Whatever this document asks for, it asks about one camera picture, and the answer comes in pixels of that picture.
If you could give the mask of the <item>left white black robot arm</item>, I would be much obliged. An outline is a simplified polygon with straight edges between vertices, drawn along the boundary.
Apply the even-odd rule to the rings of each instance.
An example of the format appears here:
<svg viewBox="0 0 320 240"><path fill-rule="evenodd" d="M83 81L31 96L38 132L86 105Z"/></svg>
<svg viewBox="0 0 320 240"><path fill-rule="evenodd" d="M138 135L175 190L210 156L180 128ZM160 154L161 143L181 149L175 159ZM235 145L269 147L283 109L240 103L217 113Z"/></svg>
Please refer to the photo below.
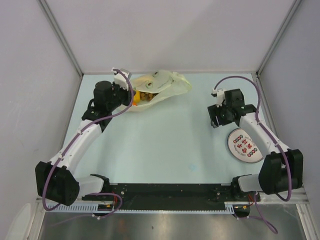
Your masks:
<svg viewBox="0 0 320 240"><path fill-rule="evenodd" d="M107 178L99 174L76 178L74 173L80 160L91 144L106 130L111 120L128 110L133 104L135 91L129 80L100 81L95 84L93 98L81 117L79 127L72 139L47 162L35 167L37 193L48 212L47 201L56 206L70 206L78 197L95 195L100 200L110 196L111 188L105 184ZM124 110L114 111L124 105Z"/></svg>

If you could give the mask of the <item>yellow fake bell pepper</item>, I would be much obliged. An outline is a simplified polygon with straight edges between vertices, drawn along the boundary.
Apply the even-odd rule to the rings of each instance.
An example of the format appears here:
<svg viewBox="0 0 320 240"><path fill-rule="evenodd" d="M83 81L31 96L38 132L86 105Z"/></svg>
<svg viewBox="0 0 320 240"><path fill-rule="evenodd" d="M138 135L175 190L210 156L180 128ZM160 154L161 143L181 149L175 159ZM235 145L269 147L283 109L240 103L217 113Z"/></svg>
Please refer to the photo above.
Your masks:
<svg viewBox="0 0 320 240"><path fill-rule="evenodd" d="M140 101L141 101L141 93L140 93L140 91L137 90L137 91L135 91L135 94L133 96L132 105L137 106Z"/></svg>

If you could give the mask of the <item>white plate red characters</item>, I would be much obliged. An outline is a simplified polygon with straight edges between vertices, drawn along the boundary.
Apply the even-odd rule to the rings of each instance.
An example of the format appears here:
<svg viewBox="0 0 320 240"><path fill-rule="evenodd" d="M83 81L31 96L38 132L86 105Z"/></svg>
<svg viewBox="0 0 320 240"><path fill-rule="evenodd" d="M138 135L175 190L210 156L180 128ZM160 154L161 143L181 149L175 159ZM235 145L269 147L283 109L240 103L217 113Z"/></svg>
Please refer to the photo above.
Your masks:
<svg viewBox="0 0 320 240"><path fill-rule="evenodd" d="M230 132L227 138L229 152L239 161L248 164L263 160L263 155L252 138L241 128Z"/></svg>

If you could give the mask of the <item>pale yellow plastic bag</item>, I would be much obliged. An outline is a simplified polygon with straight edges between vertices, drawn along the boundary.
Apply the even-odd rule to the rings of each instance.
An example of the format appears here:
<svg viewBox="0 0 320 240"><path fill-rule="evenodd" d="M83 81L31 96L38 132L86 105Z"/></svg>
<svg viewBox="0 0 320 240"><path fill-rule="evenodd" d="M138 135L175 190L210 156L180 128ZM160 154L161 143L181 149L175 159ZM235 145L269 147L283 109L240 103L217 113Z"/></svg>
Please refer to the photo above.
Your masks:
<svg viewBox="0 0 320 240"><path fill-rule="evenodd" d="M192 85L183 74L169 70L157 70L134 78L130 82L134 91L158 93L158 95L151 101L140 101L137 106L132 105L128 112L142 112L170 97L186 94L192 89Z"/></svg>

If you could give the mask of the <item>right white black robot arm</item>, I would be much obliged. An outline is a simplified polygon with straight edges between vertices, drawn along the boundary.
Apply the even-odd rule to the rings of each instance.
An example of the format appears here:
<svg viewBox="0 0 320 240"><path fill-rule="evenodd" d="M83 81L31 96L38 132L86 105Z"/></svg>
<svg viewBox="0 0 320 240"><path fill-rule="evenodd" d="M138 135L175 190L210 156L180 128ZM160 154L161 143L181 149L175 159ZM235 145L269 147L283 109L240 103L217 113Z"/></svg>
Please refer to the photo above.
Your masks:
<svg viewBox="0 0 320 240"><path fill-rule="evenodd" d="M216 104L207 108L212 127L236 124L253 140L263 158L258 174L235 177L236 185L230 188L231 196L242 201L249 192L273 195L301 188L302 152L290 149L275 136L265 122L259 119L257 108L245 103L240 89L214 89L211 94L216 98Z"/></svg>

